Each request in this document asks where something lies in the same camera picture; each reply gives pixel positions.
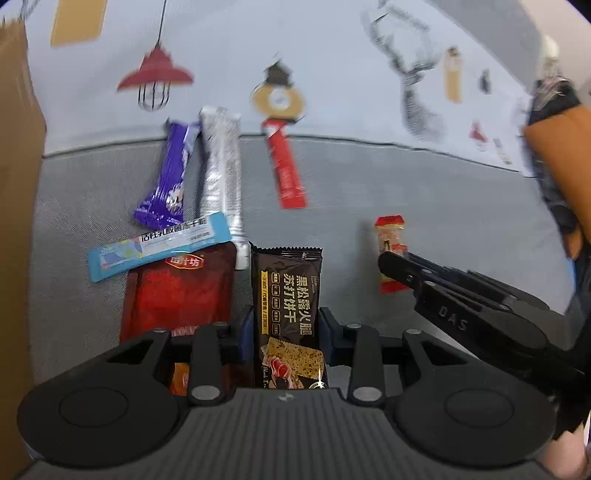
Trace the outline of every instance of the red snack wrapper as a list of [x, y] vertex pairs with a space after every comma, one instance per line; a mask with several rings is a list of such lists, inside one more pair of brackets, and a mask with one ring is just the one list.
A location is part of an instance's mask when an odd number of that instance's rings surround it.
[[262, 123], [267, 134], [271, 157], [275, 161], [281, 207], [283, 209], [306, 208], [308, 202], [306, 192], [283, 131], [286, 125], [287, 122], [276, 119], [267, 119]]
[[131, 270], [121, 342], [158, 327], [191, 335], [196, 326], [230, 321], [235, 264], [236, 247], [227, 242]]
[[[403, 244], [401, 232], [404, 230], [404, 218], [400, 215], [391, 215], [379, 217], [374, 228], [378, 234], [379, 252], [393, 252], [404, 257], [408, 252], [408, 247]], [[380, 273], [381, 293], [393, 293], [400, 290], [409, 290], [410, 288], [396, 280], [392, 280]]]

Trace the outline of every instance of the small red candy package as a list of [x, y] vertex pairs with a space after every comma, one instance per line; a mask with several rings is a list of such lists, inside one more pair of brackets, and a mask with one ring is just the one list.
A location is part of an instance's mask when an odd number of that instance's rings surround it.
[[[379, 217], [374, 228], [378, 234], [380, 254], [393, 252], [401, 257], [406, 256], [408, 247], [402, 242], [401, 236], [401, 232], [404, 230], [404, 218], [400, 215]], [[380, 273], [381, 293], [393, 293], [400, 290], [409, 290], [409, 287]]]

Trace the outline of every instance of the blue snack wrapper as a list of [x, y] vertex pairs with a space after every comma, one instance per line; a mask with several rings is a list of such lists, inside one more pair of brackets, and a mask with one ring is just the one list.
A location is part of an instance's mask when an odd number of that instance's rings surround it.
[[230, 230], [222, 212], [123, 240], [88, 253], [90, 279], [98, 282], [146, 263], [190, 254], [210, 245], [229, 242]]

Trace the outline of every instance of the purple snack wrapper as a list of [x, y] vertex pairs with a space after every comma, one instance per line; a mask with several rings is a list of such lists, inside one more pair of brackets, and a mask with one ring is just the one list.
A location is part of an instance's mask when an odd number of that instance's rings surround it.
[[198, 123], [168, 122], [168, 140], [156, 188], [138, 205], [134, 218], [155, 230], [183, 223], [183, 179], [201, 131]]

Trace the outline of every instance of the black soda cracker package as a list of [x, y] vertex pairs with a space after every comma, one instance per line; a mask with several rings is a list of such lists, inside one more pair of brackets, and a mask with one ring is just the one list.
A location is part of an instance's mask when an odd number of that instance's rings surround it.
[[255, 386], [326, 388], [317, 331], [320, 248], [251, 244]]

